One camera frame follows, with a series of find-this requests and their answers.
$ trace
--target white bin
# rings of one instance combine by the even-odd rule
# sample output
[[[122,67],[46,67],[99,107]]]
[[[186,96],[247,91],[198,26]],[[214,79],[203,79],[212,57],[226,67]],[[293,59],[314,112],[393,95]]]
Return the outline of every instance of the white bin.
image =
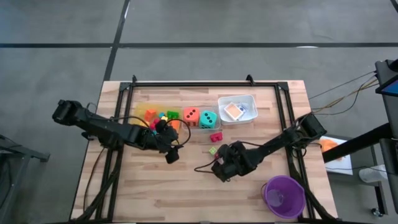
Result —
[[[234,121],[229,115],[224,111],[224,108],[230,103],[241,103],[247,111],[238,120]],[[232,125],[232,124],[244,124],[250,123],[257,118],[258,112],[256,107],[256,102],[252,95],[241,95],[241,96],[226,96],[218,99],[218,112],[220,114],[222,125]]]

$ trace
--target purple plastic bin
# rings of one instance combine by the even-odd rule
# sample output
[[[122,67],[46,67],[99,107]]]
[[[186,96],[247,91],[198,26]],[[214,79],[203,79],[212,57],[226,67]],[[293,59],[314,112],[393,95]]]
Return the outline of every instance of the purple plastic bin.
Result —
[[[263,191],[263,199],[277,216],[297,218],[304,210],[304,189],[297,181],[286,175],[271,178]]]

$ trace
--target pink block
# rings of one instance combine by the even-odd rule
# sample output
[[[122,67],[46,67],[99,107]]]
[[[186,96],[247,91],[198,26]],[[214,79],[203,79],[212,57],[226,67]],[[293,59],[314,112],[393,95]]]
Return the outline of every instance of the pink block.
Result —
[[[212,142],[217,142],[223,140],[223,133],[215,133],[210,135],[210,139]]]
[[[155,130],[156,129],[156,124],[160,121],[159,118],[155,118],[154,122],[152,122],[152,124],[150,124],[150,129],[151,130]]]

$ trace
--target lime green cube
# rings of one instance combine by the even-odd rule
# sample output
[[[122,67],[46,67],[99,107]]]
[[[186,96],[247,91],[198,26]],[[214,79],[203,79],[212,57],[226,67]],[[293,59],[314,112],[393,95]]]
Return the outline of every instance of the lime green cube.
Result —
[[[215,148],[215,147],[211,147],[211,149],[209,150],[209,152],[210,152],[210,154],[211,155],[215,155],[216,154],[216,152],[217,152],[217,149]]]

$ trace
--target green block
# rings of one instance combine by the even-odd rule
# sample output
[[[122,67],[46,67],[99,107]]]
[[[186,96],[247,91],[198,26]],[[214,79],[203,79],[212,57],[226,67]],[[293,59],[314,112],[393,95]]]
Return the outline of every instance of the green block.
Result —
[[[177,119],[180,117],[180,113],[176,111],[167,111],[167,117],[169,119]]]
[[[217,149],[215,148],[215,147],[211,147],[211,149],[209,150],[209,152],[210,152],[210,154],[211,155],[215,155],[216,154],[216,152],[217,152]]]

